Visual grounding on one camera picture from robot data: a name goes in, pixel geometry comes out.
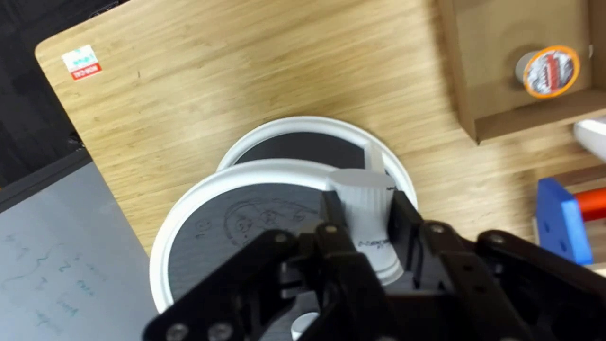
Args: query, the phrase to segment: wooden surface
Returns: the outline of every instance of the wooden surface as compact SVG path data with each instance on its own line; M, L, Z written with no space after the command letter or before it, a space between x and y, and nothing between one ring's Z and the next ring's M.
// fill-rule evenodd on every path
M86 44L105 71L72 82L61 56ZM133 0L36 57L146 251L239 137L296 114L385 141L425 219L531 239L536 181L601 165L559 126L476 147L444 50L434 0Z

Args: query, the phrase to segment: wooden box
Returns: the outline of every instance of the wooden box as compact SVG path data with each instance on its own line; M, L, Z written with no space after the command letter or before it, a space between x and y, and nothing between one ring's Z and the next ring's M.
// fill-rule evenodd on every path
M605 0L440 0L457 116L478 143L606 114ZM570 46L578 84L538 101L516 78L527 52Z

